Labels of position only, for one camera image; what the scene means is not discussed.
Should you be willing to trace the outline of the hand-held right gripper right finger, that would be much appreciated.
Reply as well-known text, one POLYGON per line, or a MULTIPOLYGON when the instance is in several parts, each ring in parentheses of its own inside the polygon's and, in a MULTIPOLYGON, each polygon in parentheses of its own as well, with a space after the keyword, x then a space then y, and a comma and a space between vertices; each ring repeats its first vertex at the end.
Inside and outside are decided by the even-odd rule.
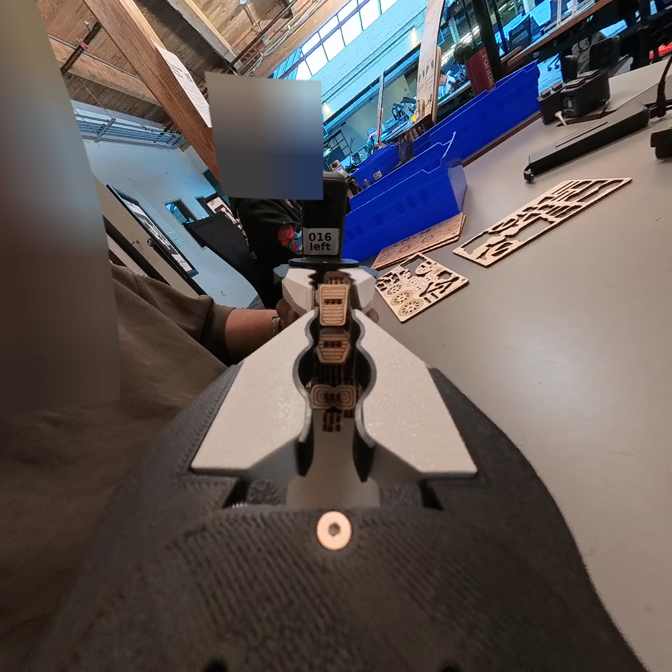
POLYGON ((353 451, 364 481, 420 483, 473 478, 475 461, 466 448, 438 386, 423 360, 361 310, 356 353, 370 372, 355 411, 353 451))

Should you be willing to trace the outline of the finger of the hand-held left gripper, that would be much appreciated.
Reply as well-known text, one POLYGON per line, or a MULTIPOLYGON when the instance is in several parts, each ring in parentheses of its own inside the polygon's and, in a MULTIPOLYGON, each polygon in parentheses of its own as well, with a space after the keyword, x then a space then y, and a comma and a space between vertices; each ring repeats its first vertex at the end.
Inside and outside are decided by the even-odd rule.
POLYGON ((349 269, 351 306, 370 311, 376 293, 376 274, 371 269, 349 269))
POLYGON ((314 311, 317 301, 315 270, 287 270, 281 289, 283 299, 298 316, 314 311))

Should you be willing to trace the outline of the small wooden puzzle model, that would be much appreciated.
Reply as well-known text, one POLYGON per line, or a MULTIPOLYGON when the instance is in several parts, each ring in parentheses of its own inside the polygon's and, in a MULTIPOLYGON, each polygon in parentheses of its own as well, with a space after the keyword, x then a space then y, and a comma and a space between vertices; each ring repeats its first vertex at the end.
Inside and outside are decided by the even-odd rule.
POLYGON ((305 387, 311 409, 322 414, 325 433, 339 433, 343 422, 354 418, 363 391, 357 378, 351 285, 344 271, 329 271, 317 288, 312 369, 305 387))

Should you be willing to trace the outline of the grey desk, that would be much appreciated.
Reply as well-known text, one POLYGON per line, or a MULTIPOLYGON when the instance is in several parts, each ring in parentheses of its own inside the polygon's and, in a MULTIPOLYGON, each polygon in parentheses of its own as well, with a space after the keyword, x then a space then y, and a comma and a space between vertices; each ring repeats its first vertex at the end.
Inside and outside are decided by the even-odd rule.
POLYGON ((632 180, 489 268, 438 248, 455 295, 380 325, 517 445, 555 498, 600 598, 650 671, 671 670, 671 162, 652 128, 526 183, 571 133, 536 120, 465 167, 472 239, 559 182, 632 180))

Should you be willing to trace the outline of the stack of wooden puzzle sheets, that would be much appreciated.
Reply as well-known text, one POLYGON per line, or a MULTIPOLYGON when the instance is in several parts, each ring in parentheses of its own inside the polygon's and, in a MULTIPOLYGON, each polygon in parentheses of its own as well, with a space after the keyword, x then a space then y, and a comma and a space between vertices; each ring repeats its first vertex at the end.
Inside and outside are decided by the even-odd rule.
POLYGON ((399 264, 418 253, 424 253, 457 241, 460 238, 465 221, 466 215, 464 213, 456 214, 448 220, 382 249, 374 260, 372 268, 378 271, 390 265, 399 264))

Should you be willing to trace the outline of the wooden puzzle sheet with wheels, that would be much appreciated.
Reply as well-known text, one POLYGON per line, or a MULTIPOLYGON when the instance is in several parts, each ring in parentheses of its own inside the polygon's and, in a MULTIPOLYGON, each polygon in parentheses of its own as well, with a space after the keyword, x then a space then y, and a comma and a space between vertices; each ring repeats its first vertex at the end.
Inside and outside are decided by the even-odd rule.
POLYGON ((376 290, 405 323, 468 285, 468 279, 418 253, 379 275, 376 290))

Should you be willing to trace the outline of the person's olive shirt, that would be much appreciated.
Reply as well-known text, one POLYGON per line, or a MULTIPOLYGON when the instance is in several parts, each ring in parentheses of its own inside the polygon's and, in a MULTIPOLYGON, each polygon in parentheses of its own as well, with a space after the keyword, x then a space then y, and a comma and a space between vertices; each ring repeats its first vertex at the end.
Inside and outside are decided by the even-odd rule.
POLYGON ((1 416, 1 537, 51 526, 61 507, 76 522, 97 517, 163 427, 226 369, 229 308, 110 268, 120 396, 1 416))

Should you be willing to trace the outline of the black framed poster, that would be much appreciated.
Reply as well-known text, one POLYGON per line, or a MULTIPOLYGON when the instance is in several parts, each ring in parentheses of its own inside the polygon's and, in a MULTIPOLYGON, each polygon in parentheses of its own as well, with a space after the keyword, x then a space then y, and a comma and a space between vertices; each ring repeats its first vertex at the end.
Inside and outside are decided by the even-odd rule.
POLYGON ((140 205, 137 199, 110 185, 106 185, 106 188, 144 229, 148 235, 148 240, 152 242, 153 247, 159 255, 162 256, 188 284, 196 287, 194 277, 198 275, 197 269, 182 255, 173 240, 165 234, 151 215, 140 205))

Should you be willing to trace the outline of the long blue plastic bin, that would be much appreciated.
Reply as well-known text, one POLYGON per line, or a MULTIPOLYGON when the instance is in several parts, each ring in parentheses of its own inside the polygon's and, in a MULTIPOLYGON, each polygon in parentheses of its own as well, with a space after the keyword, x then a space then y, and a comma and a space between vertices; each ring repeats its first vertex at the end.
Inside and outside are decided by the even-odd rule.
POLYGON ((429 146, 450 144, 466 159, 540 112, 538 64, 533 62, 500 80, 440 122, 429 134, 429 146))

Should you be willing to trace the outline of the white paper notice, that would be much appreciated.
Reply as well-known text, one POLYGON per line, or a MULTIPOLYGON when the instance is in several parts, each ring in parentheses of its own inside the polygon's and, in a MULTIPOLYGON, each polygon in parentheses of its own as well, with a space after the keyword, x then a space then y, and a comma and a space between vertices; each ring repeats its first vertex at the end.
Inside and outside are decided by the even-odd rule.
POLYGON ((169 52, 165 48, 155 44, 158 52, 161 54, 168 67, 171 69, 180 87, 184 90, 189 100, 196 108, 197 112, 204 120, 208 128, 212 128, 212 118, 210 114, 210 106, 204 94, 198 88, 196 81, 191 76, 189 70, 180 61, 177 55, 169 52))

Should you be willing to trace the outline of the red sign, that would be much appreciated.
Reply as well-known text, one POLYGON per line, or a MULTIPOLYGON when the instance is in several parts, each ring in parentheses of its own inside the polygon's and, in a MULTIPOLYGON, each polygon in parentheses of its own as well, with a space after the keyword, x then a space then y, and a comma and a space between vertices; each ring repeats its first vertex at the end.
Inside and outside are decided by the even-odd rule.
POLYGON ((495 88, 495 76, 484 46, 476 46, 467 50, 465 67, 475 97, 495 88))

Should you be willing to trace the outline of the wooden ceiling beam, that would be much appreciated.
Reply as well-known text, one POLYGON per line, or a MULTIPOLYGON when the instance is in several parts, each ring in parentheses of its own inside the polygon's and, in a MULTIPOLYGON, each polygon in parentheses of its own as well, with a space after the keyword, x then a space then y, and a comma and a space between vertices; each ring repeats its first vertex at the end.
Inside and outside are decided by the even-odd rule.
POLYGON ((165 47, 139 6, 133 1, 85 1, 85 4, 214 177, 221 181, 212 128, 206 126, 158 52, 155 44, 165 47))

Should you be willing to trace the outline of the long black flat device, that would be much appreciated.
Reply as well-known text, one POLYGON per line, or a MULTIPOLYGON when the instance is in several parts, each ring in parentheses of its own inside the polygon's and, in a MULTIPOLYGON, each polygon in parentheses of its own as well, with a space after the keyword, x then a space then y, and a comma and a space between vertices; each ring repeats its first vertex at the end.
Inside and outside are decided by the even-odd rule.
POLYGON ((643 129, 650 119, 647 106, 627 104, 606 118, 591 122, 531 153, 523 172, 524 179, 531 183, 542 173, 643 129))

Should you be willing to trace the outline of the black battery charger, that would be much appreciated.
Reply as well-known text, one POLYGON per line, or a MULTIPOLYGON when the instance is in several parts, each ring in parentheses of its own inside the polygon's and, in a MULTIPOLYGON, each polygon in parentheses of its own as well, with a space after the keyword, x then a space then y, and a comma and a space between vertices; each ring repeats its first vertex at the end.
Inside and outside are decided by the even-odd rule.
POLYGON ((584 117, 599 107, 604 107, 610 99, 609 74, 605 69, 584 72, 576 79, 559 82, 541 91, 540 104, 542 122, 549 125, 559 121, 584 117))

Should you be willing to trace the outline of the emptied wooden puzzle sheet frame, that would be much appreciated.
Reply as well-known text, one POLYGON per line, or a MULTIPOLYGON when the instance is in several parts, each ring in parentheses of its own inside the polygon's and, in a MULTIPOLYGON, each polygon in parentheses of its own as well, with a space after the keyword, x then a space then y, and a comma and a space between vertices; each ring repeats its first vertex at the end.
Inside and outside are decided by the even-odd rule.
POLYGON ((490 267, 632 181, 631 177, 562 181, 453 252, 481 267, 490 267))

